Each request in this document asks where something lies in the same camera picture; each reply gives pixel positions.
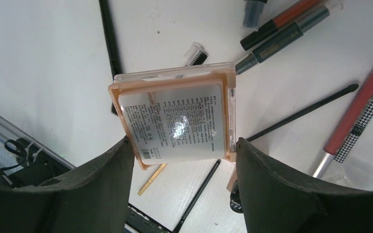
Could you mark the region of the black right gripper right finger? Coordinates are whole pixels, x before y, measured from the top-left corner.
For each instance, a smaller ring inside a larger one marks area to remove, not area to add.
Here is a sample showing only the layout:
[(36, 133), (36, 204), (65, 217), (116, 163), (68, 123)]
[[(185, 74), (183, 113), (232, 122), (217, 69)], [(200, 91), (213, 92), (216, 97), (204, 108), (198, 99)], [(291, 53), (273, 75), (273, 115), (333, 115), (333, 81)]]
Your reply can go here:
[(373, 233), (373, 191), (309, 176), (244, 138), (236, 172), (249, 233)]

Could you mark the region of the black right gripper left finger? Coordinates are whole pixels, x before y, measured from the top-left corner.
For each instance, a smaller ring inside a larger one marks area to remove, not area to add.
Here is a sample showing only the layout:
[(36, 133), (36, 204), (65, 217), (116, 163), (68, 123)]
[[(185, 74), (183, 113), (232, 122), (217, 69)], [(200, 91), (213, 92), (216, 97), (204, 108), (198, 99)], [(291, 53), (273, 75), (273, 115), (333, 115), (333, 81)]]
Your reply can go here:
[(0, 187), (0, 233), (121, 233), (134, 168), (128, 137), (38, 186)]

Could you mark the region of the peach blush compact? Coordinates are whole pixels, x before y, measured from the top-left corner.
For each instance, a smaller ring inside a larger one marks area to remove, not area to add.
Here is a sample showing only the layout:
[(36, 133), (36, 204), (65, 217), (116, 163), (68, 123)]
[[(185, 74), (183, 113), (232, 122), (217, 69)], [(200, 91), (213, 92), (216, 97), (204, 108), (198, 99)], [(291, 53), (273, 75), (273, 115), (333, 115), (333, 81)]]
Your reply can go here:
[(236, 160), (236, 69), (231, 62), (120, 74), (108, 92), (142, 170)]

